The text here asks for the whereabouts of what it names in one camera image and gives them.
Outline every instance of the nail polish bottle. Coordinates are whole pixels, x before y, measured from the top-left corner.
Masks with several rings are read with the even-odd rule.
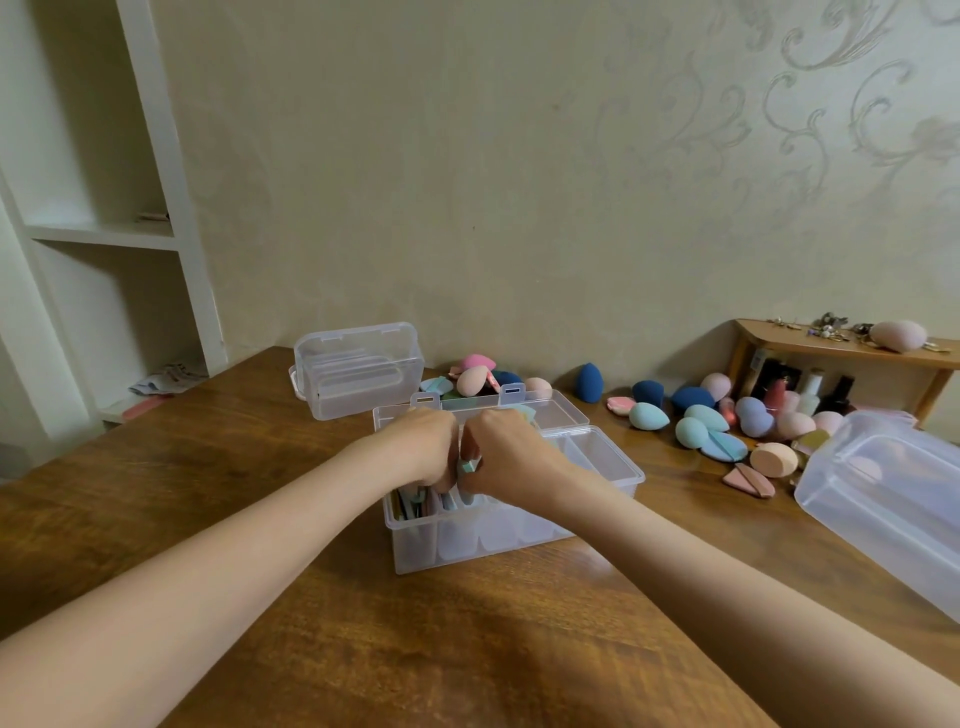
[[[804,389],[800,393],[800,403],[797,404],[797,411],[813,417],[820,406],[820,385],[824,380],[824,370],[811,369],[810,374],[806,376]]]
[[[780,410],[783,408],[783,401],[786,399],[786,384],[786,377],[778,379],[770,385],[770,389],[767,390],[766,397],[763,398],[763,403],[767,407],[767,412],[774,417],[777,417],[777,415],[780,413]]]
[[[841,415],[847,414],[850,409],[850,390],[853,388],[854,379],[852,376],[841,376],[833,392],[820,400],[820,406],[817,412],[839,412]]]

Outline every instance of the beauty blender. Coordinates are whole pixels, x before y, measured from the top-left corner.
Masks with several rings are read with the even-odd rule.
[[[757,445],[750,453],[750,464],[767,477],[787,477],[800,464],[797,453],[783,443]]]
[[[630,397],[607,397],[607,409],[617,417],[627,417],[635,404]]]
[[[680,420],[674,434],[681,445],[690,449],[700,449],[710,439],[707,426],[692,417],[684,417]]]
[[[708,430],[707,435],[709,439],[700,448],[700,452],[721,463],[738,462],[750,452],[743,440],[726,432]]]
[[[487,367],[492,371],[496,369],[496,362],[482,353],[472,353],[464,357],[464,360],[460,362],[460,367],[464,371],[473,367]]]
[[[715,404],[713,395],[703,387],[681,387],[673,393],[670,401],[675,414],[686,412],[687,408],[694,404],[702,404],[705,407],[712,407]]]
[[[740,429],[747,437],[763,437],[774,428],[774,416],[766,405],[753,397],[744,397],[736,404]]]
[[[630,410],[630,424],[637,429],[652,431],[663,429],[669,425],[670,418],[659,407],[645,401],[639,401]]]
[[[587,363],[580,368],[574,393],[578,399],[589,404],[594,404],[603,397],[603,377],[595,364]]]
[[[644,379],[634,385],[634,399],[663,409],[663,385],[653,379]]]
[[[796,440],[816,428],[813,418],[803,412],[781,412],[777,416],[777,433],[783,440]]]
[[[870,338],[894,352],[914,352],[926,343],[926,329],[913,321],[883,321],[871,327]]]
[[[433,379],[425,379],[420,383],[422,392],[436,392],[441,397],[447,392],[453,391],[453,382],[445,376],[436,376]]]
[[[737,463],[733,470],[724,475],[723,482],[754,497],[770,498],[777,494],[773,483],[763,473],[743,463]]]
[[[707,426],[707,429],[716,432],[726,432],[730,429],[730,425],[724,420],[723,415],[715,409],[703,406],[702,404],[694,404],[692,407],[688,407],[686,412],[684,412],[684,417],[692,417],[694,420],[700,420],[700,422]]]
[[[843,415],[839,412],[818,412],[813,416],[813,422],[817,425],[817,429],[822,429],[830,435],[840,429],[843,419]]]
[[[705,376],[704,380],[700,382],[700,386],[710,392],[710,396],[713,397],[713,401],[715,402],[723,399],[733,388],[730,378],[719,372]]]
[[[470,367],[457,379],[457,391],[464,397],[476,397],[487,383],[490,370],[483,365]]]
[[[496,383],[501,387],[504,384],[522,384],[523,379],[518,375],[515,375],[513,372],[505,372],[502,369],[494,369],[492,371],[493,378],[496,379]]]
[[[550,382],[546,379],[531,376],[529,379],[523,381],[523,385],[527,388],[527,392],[536,392],[537,396],[542,400],[549,400],[553,397],[553,387],[550,386]]]

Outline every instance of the forearm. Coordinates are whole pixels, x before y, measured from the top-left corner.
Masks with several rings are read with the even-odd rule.
[[[949,680],[591,479],[558,502],[556,520],[780,725],[955,725],[960,688]]]
[[[334,536],[401,484],[380,445],[355,443],[0,643],[0,724],[159,723]]]

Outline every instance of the blue makeup sponge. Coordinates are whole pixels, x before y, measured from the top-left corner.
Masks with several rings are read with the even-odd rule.
[[[594,404],[603,397],[603,377],[595,364],[584,364],[577,375],[577,384],[574,388],[577,398]]]
[[[493,378],[496,379],[496,383],[499,384],[501,387],[504,384],[522,384],[523,383],[523,379],[521,379],[518,375],[515,375],[513,372],[505,372],[502,369],[494,369],[492,374],[493,374]]]
[[[645,401],[663,409],[663,385],[653,379],[644,379],[634,385],[634,400]]]
[[[683,414],[694,404],[702,404],[704,407],[713,408],[713,395],[703,387],[681,387],[674,392],[670,398],[673,403],[674,414]]]

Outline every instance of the dark bottle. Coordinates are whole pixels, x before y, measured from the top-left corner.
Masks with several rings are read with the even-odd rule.
[[[852,376],[841,376],[833,391],[820,400],[820,406],[817,412],[839,412],[841,415],[847,414],[850,409],[850,390],[853,388],[854,379]]]

